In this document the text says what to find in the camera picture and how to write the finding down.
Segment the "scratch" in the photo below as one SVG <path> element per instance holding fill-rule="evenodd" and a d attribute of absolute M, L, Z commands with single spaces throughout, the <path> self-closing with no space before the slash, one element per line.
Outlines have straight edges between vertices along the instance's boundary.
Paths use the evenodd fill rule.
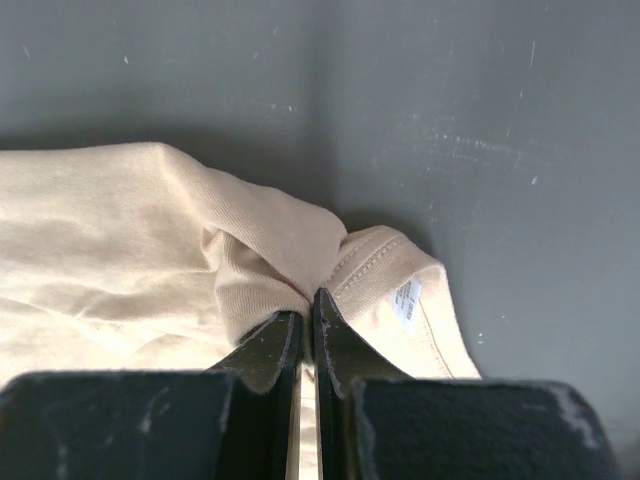
<path fill-rule="evenodd" d="M 47 408 L 42 410 L 42 419 L 49 427 L 49 430 L 53 434 L 53 438 L 56 441 L 56 453 L 58 455 L 58 467 L 56 468 L 56 478 L 58 480 L 65 480 L 67 475 L 69 474 L 68 468 L 68 454 L 69 450 L 67 446 L 64 444 L 63 438 L 60 435 L 60 432 L 56 428 L 55 424 L 49 418 L 49 412 L 51 409 L 56 408 L 58 403 L 49 405 Z"/>
<path fill-rule="evenodd" d="M 163 395 L 166 395 L 168 392 L 168 387 L 163 388 L 156 395 L 154 395 L 151 400 L 149 400 L 149 403 L 147 403 L 147 411 L 145 412 L 144 417 L 142 417 L 142 421 L 138 426 L 140 432 L 142 432 L 143 434 L 146 435 L 151 431 L 151 416 L 153 415 L 153 407 L 155 406 L 158 399 Z"/>
<path fill-rule="evenodd" d="M 529 70 L 533 67 L 533 56 L 536 54 L 536 41 L 531 44 L 531 60 L 529 61 Z"/>
<path fill-rule="evenodd" d="M 572 398 L 571 390 L 561 385 L 550 385 L 544 387 L 544 389 L 555 397 L 560 417 L 571 430 L 582 437 L 585 447 L 592 450 L 599 449 L 600 439 L 598 434 L 593 430 L 589 420 L 583 416 L 584 412 L 580 404 Z"/>
<path fill-rule="evenodd" d="M 158 410 L 158 416 L 160 415 L 164 415 L 165 413 L 167 413 L 167 411 L 171 408 L 171 404 L 170 403 L 165 403 L 160 410 Z"/>
<path fill-rule="evenodd" d="M 509 125 L 504 135 L 509 138 L 511 131 L 512 126 Z M 526 170 L 527 165 L 546 162 L 544 157 L 540 157 L 533 152 L 519 150 L 505 144 L 486 142 L 479 138 L 469 138 L 452 135 L 450 133 L 445 134 L 432 130 L 429 139 L 434 142 L 433 146 L 436 147 L 431 149 L 430 154 L 432 156 L 468 160 L 469 162 L 479 163 L 484 166 L 491 166 L 499 161 L 507 161 L 510 162 L 511 167 L 515 170 Z M 486 157 L 487 153 L 492 154 L 491 161 Z M 531 178 L 537 173 L 539 172 L 531 172 L 529 181 L 531 181 Z"/>

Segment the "seam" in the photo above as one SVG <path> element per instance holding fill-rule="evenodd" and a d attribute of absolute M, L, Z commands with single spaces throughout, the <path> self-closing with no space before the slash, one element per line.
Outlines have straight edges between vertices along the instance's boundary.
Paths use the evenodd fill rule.
<path fill-rule="evenodd" d="M 335 266 L 335 268 L 331 272 L 331 276 L 329 277 L 329 281 L 331 281 L 331 279 L 336 276 L 336 274 L 340 271 L 340 269 L 342 267 L 344 267 L 345 263 L 347 263 L 356 253 L 358 253 L 360 250 L 362 250 L 366 245 L 371 243 L 374 239 L 378 238 L 382 233 L 383 232 L 378 232 L 377 235 L 372 235 L 371 237 L 367 238 L 364 242 L 362 242 L 360 245 L 358 245 L 356 248 L 354 248 L 351 252 L 349 252 L 347 254 L 347 256 L 345 256 L 340 261 L 340 263 L 338 263 L 338 265 Z"/>
<path fill-rule="evenodd" d="M 374 252 L 374 254 L 371 255 L 371 257 L 369 257 L 369 259 L 360 268 L 358 268 L 353 274 L 351 274 L 351 276 L 347 279 L 347 281 L 343 284 L 343 286 L 341 286 L 335 291 L 335 293 L 333 294 L 334 297 L 338 298 L 346 290 L 351 288 L 355 283 L 360 281 L 360 279 L 367 272 L 367 270 L 369 270 L 373 265 L 375 265 L 377 261 L 380 260 L 380 258 L 385 256 L 387 253 L 393 250 L 396 246 L 398 246 L 398 244 L 402 243 L 402 241 L 403 241 L 402 235 L 396 235 L 387 243 L 385 243 L 380 248 L 378 248 Z"/>
<path fill-rule="evenodd" d="M 420 310 L 422 310 L 422 315 L 424 315 L 424 318 L 425 318 L 425 321 L 423 322 L 423 324 L 426 327 L 427 336 L 431 343 L 431 347 L 433 347 L 436 353 L 438 354 L 438 357 L 437 357 L 438 364 L 447 373 L 449 378 L 455 378 L 453 373 L 451 373 L 451 369 L 449 368 L 447 361 L 444 359 L 444 357 L 442 356 L 442 353 L 440 352 L 440 349 L 438 348 L 438 344 L 436 342 L 435 336 L 433 335 L 433 330 L 431 329 L 431 323 L 429 322 L 429 316 L 427 315 L 427 312 L 424 311 L 424 306 L 422 305 L 422 301 L 419 300 L 418 303 L 420 304 Z"/>

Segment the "gray surface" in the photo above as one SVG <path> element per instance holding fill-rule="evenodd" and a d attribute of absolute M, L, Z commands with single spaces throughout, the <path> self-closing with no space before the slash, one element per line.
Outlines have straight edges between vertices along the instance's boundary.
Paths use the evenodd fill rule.
<path fill-rule="evenodd" d="M 163 140 L 406 231 L 485 375 L 640 457 L 640 2 L 7 1 L 0 72 L 1 148 Z"/>

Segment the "white tag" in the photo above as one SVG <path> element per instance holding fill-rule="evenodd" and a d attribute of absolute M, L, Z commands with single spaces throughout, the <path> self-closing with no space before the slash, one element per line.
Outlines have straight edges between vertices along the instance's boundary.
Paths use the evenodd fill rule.
<path fill-rule="evenodd" d="M 391 298 L 393 313 L 400 319 L 405 329 L 410 332 L 413 332 L 415 328 L 411 319 L 413 318 L 414 310 L 418 307 L 421 290 L 422 283 L 417 278 L 414 278 L 402 286 Z"/>

